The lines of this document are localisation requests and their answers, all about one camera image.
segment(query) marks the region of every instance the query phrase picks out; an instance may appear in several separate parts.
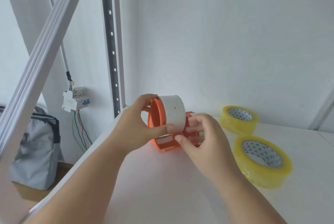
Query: clear packing tape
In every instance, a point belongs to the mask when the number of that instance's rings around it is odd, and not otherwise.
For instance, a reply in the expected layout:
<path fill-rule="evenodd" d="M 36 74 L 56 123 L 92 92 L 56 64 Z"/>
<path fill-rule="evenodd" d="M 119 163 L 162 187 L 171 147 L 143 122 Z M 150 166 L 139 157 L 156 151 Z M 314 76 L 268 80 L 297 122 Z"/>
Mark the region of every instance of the clear packing tape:
<path fill-rule="evenodd" d="M 292 163 L 285 152 L 263 138 L 238 137 L 233 155 L 248 180 L 263 188 L 280 187 L 292 170 Z"/>
<path fill-rule="evenodd" d="M 228 131 L 238 135 L 252 135 L 257 122 L 257 115 L 239 106 L 225 106 L 220 116 L 220 124 Z"/>

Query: black electrical tape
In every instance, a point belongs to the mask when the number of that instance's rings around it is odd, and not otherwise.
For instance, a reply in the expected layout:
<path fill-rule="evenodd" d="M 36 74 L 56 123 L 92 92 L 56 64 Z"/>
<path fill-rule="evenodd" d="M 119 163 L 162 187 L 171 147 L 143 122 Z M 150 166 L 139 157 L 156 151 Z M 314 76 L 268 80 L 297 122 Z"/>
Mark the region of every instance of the black electrical tape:
<path fill-rule="evenodd" d="M 69 74 L 69 71 L 66 72 L 67 80 L 72 81 L 71 74 Z"/>

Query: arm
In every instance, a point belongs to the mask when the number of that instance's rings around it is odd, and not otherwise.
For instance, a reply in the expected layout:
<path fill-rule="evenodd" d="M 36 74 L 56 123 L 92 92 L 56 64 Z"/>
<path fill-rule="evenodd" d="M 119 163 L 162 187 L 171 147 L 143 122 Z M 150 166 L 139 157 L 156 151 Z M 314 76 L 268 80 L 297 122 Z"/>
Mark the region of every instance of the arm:
<path fill-rule="evenodd" d="M 120 166 L 128 153 L 150 139 L 171 133 L 173 127 L 149 128 L 141 111 L 157 95 L 142 95 L 127 110 L 110 136 L 80 165 L 64 186 L 29 224 L 102 223 Z"/>
<path fill-rule="evenodd" d="M 241 173 L 228 139 L 218 122 L 209 115 L 189 118 L 188 132 L 204 131 L 205 140 L 196 148 L 177 135 L 184 151 L 196 167 L 220 192 L 233 224 L 286 224 L 267 199 Z"/>

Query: gray backpack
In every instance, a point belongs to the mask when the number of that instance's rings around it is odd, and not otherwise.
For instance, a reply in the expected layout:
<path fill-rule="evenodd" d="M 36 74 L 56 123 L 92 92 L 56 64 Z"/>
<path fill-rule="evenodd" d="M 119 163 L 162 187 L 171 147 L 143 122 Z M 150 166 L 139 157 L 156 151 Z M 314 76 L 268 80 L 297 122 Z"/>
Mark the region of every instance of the gray backpack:
<path fill-rule="evenodd" d="M 55 180 L 58 158 L 62 156 L 59 121 L 40 107 L 35 110 L 9 173 L 13 182 L 47 190 Z"/>

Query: electrical wire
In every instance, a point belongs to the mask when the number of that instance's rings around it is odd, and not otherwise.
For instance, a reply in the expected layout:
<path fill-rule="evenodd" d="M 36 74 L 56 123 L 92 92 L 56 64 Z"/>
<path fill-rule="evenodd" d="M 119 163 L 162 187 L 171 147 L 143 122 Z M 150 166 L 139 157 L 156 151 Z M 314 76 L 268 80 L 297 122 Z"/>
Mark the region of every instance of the electrical wire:
<path fill-rule="evenodd" d="M 79 134 L 79 137 L 81 139 L 81 142 L 82 144 L 84 145 L 85 149 L 87 150 L 87 146 L 86 146 L 86 142 L 84 143 L 84 141 L 82 140 L 81 136 L 80 136 L 80 132 L 79 132 L 79 127 L 78 127 L 78 124 L 77 124 L 77 120 L 74 118 L 74 122 L 75 122 L 75 125 L 77 127 L 77 130 L 78 130 L 78 134 Z"/>
<path fill-rule="evenodd" d="M 84 133 L 84 132 L 83 132 L 84 128 L 83 128 L 83 126 L 82 126 L 82 123 L 81 123 L 79 114 L 80 114 L 80 110 L 78 110 L 78 112 L 77 112 L 77 117 L 78 117 L 79 125 L 81 126 L 81 135 L 82 135 L 82 138 L 83 138 L 83 140 L 84 140 L 84 142 L 85 142 L 85 145 L 86 145 L 85 137 L 84 137 L 84 134 L 83 134 L 83 133 Z"/>
<path fill-rule="evenodd" d="M 78 111 L 78 114 L 79 114 L 79 121 L 80 121 L 81 124 L 82 124 L 82 127 L 83 127 L 83 129 L 84 129 L 84 131 L 85 131 L 85 133 L 86 133 L 86 136 L 87 136 L 87 138 L 88 138 L 90 144 L 93 145 L 93 143 L 92 143 L 92 141 L 90 140 L 90 138 L 89 138 L 89 136 L 88 136 L 88 134 L 87 134 L 87 132 L 86 132 L 86 129 L 85 129 L 84 125 L 83 125 L 83 122 L 82 122 L 82 120 L 81 120 L 81 116 L 80 116 L 80 112 L 79 112 L 79 111 Z"/>
<path fill-rule="evenodd" d="M 80 143 L 78 142 L 77 138 L 76 138 L 75 135 L 74 135 L 74 128 L 73 128 L 74 118 L 75 118 L 75 114 L 73 115 L 73 118 L 72 118 L 72 134 L 73 134 L 73 138 L 74 138 L 75 141 L 78 143 L 78 145 L 79 145 L 79 147 L 81 148 L 81 150 L 82 150 L 83 152 L 85 152 L 84 149 L 81 147 Z"/>

